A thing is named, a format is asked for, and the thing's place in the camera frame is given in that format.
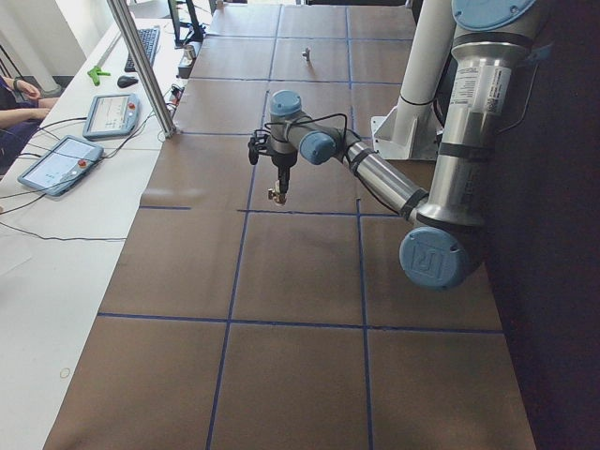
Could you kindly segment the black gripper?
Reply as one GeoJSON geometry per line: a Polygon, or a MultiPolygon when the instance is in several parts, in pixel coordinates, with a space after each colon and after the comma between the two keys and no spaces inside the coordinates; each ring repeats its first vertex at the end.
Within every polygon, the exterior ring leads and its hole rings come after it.
{"type": "Polygon", "coordinates": [[[296,164],[296,153],[282,154],[276,152],[271,156],[271,159],[277,167],[277,180],[279,182],[277,193],[286,194],[288,192],[288,185],[290,184],[291,167],[296,164]]]}

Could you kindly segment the seated person's forearm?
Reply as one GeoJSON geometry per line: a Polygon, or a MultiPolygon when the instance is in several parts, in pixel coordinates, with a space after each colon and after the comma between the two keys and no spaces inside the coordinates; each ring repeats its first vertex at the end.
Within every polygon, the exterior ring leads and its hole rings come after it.
{"type": "Polygon", "coordinates": [[[50,112],[50,108],[20,108],[2,110],[0,112],[0,128],[8,129],[21,122],[30,120],[42,121],[50,112]]]}

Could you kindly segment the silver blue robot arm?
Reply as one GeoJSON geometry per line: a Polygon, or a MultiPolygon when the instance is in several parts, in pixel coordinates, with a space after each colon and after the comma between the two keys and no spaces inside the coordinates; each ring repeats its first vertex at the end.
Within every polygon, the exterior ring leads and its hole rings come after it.
{"type": "Polygon", "coordinates": [[[305,113],[290,90],[270,100],[264,134],[248,144],[277,167],[269,190],[285,203],[299,158],[336,159],[390,210],[410,221],[399,262],[415,284],[446,290],[481,263],[482,186],[513,71],[530,57],[549,1],[425,1],[397,105],[364,142],[305,113]]]}

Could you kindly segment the seated person's hand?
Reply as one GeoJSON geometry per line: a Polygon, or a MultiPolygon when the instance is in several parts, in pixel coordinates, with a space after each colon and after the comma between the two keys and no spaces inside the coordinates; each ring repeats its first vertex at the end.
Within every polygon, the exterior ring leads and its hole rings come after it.
{"type": "Polygon", "coordinates": [[[18,80],[13,83],[14,88],[19,90],[29,100],[39,100],[41,98],[40,91],[33,84],[24,80],[18,80]]]}

